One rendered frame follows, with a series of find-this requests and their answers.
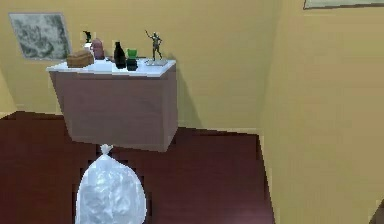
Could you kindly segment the brown cabinet with white top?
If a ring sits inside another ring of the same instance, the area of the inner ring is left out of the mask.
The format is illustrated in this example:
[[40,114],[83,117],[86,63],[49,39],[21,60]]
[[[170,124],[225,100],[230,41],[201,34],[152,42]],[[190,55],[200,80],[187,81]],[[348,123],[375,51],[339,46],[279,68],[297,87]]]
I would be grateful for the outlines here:
[[98,60],[84,68],[46,68],[76,142],[165,152],[178,128],[176,62],[134,71]]

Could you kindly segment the brown bread loaf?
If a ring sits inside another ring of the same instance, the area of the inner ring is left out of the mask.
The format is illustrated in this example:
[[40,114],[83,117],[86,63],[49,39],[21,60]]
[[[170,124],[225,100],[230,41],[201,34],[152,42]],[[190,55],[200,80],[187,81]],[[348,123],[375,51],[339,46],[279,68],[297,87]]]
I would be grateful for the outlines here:
[[94,57],[88,50],[71,53],[66,59],[69,68],[83,68],[94,63]]

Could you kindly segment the dark metal figure statue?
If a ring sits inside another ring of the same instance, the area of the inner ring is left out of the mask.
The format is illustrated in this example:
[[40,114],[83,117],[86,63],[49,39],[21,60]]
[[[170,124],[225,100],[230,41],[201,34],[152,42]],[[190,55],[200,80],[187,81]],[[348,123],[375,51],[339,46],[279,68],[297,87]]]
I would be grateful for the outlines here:
[[148,60],[146,64],[148,66],[164,66],[167,64],[167,61],[163,58],[162,53],[160,51],[160,46],[162,43],[162,39],[160,36],[154,32],[152,35],[145,31],[148,38],[152,40],[152,59]]

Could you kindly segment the black glass bottle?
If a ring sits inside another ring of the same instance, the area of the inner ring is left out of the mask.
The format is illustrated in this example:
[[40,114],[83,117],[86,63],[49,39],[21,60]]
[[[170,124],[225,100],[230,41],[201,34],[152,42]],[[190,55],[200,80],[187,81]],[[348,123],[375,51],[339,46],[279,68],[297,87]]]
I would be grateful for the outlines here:
[[124,50],[121,47],[121,43],[117,41],[114,49],[114,62],[118,69],[124,69],[126,67],[126,57]]

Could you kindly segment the pale brown-framed wall picture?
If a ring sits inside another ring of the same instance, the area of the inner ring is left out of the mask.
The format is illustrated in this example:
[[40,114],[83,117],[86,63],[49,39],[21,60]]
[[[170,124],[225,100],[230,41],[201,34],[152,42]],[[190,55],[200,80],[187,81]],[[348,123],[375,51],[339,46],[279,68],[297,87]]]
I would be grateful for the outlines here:
[[376,7],[384,6],[384,0],[304,0],[303,8],[325,9],[343,7]]

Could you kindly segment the brown object at corner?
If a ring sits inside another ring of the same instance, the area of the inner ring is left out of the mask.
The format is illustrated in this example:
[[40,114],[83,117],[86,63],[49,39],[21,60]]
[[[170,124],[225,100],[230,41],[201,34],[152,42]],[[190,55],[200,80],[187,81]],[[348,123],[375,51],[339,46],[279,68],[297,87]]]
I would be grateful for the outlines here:
[[384,199],[376,209],[369,224],[384,224]]

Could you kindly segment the pink round bottle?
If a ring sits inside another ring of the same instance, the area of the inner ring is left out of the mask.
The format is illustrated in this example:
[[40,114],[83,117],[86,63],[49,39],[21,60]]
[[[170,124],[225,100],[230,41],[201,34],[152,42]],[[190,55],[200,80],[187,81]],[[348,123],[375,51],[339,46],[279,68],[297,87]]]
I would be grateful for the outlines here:
[[91,48],[94,54],[94,58],[96,60],[104,60],[104,49],[103,49],[103,43],[100,39],[96,38],[92,41]]

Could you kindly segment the white black-pump soap bottle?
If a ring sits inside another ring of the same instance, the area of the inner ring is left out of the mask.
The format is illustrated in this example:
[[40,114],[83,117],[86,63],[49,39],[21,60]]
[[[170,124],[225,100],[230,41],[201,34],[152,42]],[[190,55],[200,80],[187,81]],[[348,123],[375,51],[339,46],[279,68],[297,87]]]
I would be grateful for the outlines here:
[[93,53],[92,51],[92,36],[91,36],[91,32],[90,31],[83,31],[83,33],[86,35],[86,42],[83,46],[83,48],[87,51],[89,51],[90,53]]

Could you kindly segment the green and black cup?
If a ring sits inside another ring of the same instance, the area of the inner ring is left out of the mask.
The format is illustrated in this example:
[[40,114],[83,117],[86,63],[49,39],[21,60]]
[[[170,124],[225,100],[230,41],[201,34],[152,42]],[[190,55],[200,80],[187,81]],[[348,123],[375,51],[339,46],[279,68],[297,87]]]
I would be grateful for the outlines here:
[[126,65],[128,71],[135,71],[138,68],[136,49],[127,49]]

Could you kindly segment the white tied rubbish bag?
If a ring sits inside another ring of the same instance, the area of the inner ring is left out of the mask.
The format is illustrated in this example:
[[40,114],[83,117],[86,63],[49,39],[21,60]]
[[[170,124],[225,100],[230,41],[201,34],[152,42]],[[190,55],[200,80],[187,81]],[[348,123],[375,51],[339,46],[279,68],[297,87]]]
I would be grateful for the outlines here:
[[76,198],[75,224],[144,224],[146,196],[136,173],[100,146],[101,155],[84,172]]

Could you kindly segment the grey framed wall picture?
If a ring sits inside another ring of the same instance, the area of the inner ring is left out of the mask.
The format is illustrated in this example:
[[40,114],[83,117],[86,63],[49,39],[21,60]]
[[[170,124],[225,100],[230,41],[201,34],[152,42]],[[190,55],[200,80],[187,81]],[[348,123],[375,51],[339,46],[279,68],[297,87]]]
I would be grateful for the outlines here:
[[62,13],[11,12],[9,19],[26,59],[62,61],[71,53]]

